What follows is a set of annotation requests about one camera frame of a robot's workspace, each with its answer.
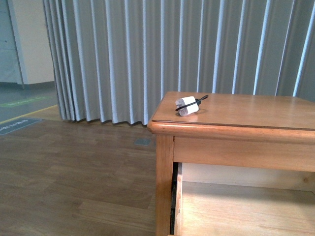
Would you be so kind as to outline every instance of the green floor marking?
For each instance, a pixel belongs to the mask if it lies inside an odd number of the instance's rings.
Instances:
[[[14,101],[14,102],[2,103],[2,104],[0,104],[0,107],[17,107],[17,106],[22,106],[22,105],[25,105],[28,103],[37,102],[37,101],[50,99],[50,98],[52,98],[52,97],[51,96],[32,97],[32,98],[18,100],[18,101]]]

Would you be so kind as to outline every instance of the floor sticker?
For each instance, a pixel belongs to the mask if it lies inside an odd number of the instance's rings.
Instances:
[[[13,131],[25,128],[26,126],[35,124],[39,121],[41,121],[41,119],[19,118],[19,119],[15,119],[15,120],[0,124],[0,135],[8,134]]]

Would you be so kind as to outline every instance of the gray curtain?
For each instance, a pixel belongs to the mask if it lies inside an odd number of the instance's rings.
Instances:
[[[315,101],[314,0],[44,0],[63,119],[148,119],[167,91]]]

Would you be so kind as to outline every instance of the black wire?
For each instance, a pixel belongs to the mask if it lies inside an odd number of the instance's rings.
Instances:
[[[196,99],[195,102],[192,102],[192,103],[189,103],[189,104],[184,105],[184,106],[182,106],[182,107],[179,107],[179,108],[177,108],[175,111],[177,112],[177,111],[179,111],[179,110],[182,109],[182,108],[189,107],[189,106],[191,106],[191,105],[193,105],[193,104],[196,104],[196,103],[198,103],[198,105],[199,105],[199,104],[201,103],[201,101],[202,101],[202,100],[205,100],[207,97],[209,97],[209,95],[205,95],[205,96],[203,96],[203,97],[200,98],[200,99]]]

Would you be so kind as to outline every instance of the white wall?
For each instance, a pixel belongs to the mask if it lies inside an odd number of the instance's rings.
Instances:
[[[25,84],[54,80],[42,0],[8,0]]]
[[[6,0],[0,0],[0,82],[21,83],[20,66]]]

